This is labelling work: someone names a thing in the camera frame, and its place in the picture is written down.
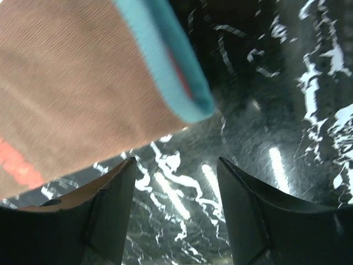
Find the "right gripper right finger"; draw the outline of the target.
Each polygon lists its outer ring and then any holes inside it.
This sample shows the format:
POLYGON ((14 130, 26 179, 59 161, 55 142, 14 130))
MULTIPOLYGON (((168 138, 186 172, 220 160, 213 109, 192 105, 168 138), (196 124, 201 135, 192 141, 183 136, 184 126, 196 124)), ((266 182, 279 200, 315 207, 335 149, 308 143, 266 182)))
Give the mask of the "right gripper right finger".
POLYGON ((234 264, 351 264, 352 206, 286 194, 225 158, 217 178, 234 264))

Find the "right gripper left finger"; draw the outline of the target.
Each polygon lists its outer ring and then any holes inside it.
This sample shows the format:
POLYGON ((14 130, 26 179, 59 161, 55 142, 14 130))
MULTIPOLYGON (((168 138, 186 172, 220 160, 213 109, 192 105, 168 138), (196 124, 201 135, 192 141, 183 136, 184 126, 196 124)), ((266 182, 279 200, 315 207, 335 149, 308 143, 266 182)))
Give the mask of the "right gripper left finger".
POLYGON ((2 264, 120 264, 136 160, 39 206, 1 207, 2 264))

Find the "orange brown towel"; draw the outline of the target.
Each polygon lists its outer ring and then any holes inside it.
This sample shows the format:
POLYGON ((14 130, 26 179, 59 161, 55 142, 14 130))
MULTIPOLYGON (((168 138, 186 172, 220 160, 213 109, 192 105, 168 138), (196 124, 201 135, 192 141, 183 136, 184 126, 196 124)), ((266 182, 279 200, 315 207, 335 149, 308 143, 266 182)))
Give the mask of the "orange brown towel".
POLYGON ((1 2, 1 197, 212 116, 168 1, 1 2))

